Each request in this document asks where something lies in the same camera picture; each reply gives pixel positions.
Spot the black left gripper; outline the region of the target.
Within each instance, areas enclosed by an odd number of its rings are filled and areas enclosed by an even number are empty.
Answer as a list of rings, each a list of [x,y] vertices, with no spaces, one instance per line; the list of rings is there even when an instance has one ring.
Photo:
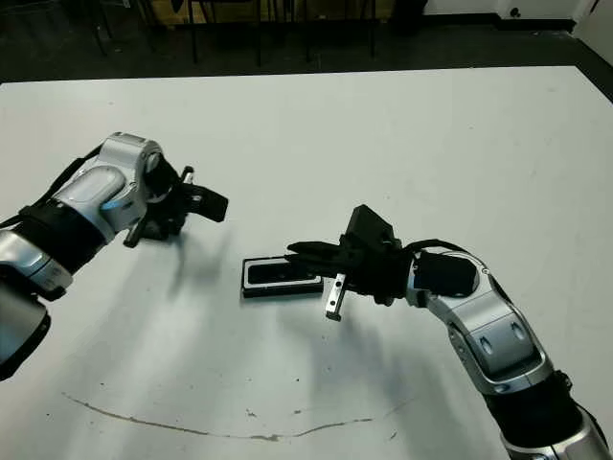
[[[178,184],[161,201],[148,205],[145,216],[128,230],[124,246],[136,247],[140,240],[163,242],[180,233],[188,214],[186,187],[193,184],[193,172],[193,167],[186,166]]]

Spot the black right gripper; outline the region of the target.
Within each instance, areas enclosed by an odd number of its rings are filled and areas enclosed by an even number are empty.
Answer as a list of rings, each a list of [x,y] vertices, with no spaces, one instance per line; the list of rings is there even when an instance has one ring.
[[[350,242],[298,241],[287,247],[286,260],[310,275],[335,278],[325,306],[325,317],[341,319],[345,293],[372,296],[380,305],[390,306],[406,283],[410,256],[401,241],[381,237],[375,245]]]

